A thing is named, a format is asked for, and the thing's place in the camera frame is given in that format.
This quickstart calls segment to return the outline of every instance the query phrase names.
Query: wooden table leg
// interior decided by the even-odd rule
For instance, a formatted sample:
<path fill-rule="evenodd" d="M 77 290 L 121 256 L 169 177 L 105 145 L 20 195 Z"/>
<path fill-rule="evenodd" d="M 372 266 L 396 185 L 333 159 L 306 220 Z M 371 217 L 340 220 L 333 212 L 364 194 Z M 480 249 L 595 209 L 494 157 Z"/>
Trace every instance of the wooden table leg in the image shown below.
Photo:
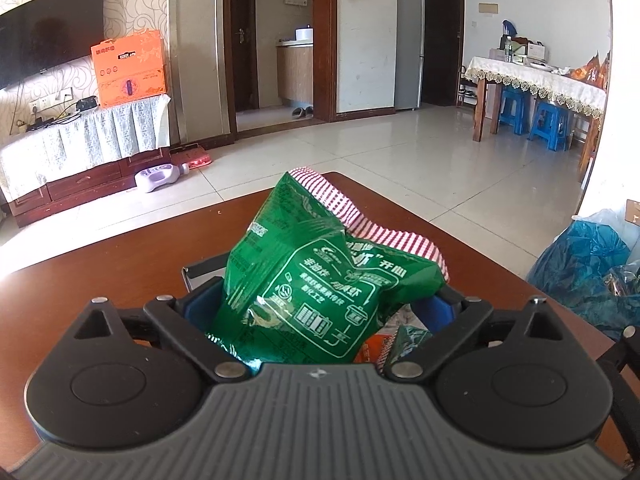
<path fill-rule="evenodd" d="M 494 97 L 494 109 L 491 114 L 491 129 L 489 131 L 492 134 L 498 133 L 498 124 L 500 124 L 500 110 L 502 108 L 502 84 L 495 84 L 495 97 Z"/>
<path fill-rule="evenodd" d="M 484 121 L 484 108 L 486 107 L 486 79 L 478 80 L 478 102 L 474 114 L 474 140 L 482 140 L 482 122 Z"/>
<path fill-rule="evenodd" d="M 591 153 L 593 153 L 593 150 L 595 150 L 596 148 L 599 132 L 600 120 L 591 118 L 589 131 L 587 132 L 587 138 L 584 141 L 582 154 L 580 155 L 580 165 L 578 166 L 578 179 L 580 182 L 584 180 L 584 176 L 587 173 L 587 168 L 589 167 L 589 159 L 591 158 Z"/>

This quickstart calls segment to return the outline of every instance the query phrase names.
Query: television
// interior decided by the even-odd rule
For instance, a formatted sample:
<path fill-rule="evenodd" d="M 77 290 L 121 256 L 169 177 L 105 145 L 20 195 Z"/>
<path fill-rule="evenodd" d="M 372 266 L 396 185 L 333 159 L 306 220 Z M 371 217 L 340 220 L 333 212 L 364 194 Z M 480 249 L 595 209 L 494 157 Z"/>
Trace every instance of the television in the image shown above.
<path fill-rule="evenodd" d="M 0 14 L 0 89 L 91 54 L 103 0 L 31 0 Z"/>

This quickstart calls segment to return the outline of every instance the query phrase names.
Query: dark brown door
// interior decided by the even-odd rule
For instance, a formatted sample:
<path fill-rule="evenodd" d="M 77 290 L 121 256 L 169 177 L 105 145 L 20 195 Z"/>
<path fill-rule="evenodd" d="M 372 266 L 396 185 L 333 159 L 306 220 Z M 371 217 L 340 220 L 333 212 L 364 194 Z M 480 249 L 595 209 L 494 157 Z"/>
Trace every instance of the dark brown door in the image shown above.
<path fill-rule="evenodd" d="M 453 106 L 462 65 L 465 0 L 425 0 L 422 102 Z"/>
<path fill-rule="evenodd" d="M 255 67 L 255 0 L 231 0 L 231 41 L 236 111 L 258 107 Z"/>

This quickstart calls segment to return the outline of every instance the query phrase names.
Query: orange box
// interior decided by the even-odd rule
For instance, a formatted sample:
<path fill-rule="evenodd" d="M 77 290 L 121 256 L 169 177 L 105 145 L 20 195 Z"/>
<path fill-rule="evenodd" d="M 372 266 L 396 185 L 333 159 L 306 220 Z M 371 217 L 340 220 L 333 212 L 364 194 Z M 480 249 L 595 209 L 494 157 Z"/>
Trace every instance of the orange box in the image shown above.
<path fill-rule="evenodd" d="M 91 54 L 102 108 L 166 92 L 159 30 L 105 40 Z"/>

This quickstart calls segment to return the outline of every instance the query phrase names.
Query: floor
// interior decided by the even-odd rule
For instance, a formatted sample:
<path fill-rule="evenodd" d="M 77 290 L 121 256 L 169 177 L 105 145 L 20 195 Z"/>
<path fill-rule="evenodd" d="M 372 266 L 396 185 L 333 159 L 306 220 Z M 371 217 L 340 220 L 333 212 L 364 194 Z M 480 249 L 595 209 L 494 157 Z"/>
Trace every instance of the floor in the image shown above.
<path fill-rule="evenodd" d="M 0 276 L 163 219 L 274 186 L 297 166 L 339 171 L 519 276 L 571 221 L 578 150 L 550 152 L 507 126 L 473 142 L 468 110 L 424 108 L 318 124 L 212 150 L 213 163 L 150 194 L 137 189 L 18 230 L 0 226 Z"/>
<path fill-rule="evenodd" d="M 291 116 L 293 107 L 269 106 L 257 110 L 244 110 L 236 113 L 236 123 L 238 131 L 245 132 L 254 128 L 271 126 L 272 124 L 284 124 L 295 121 Z"/>

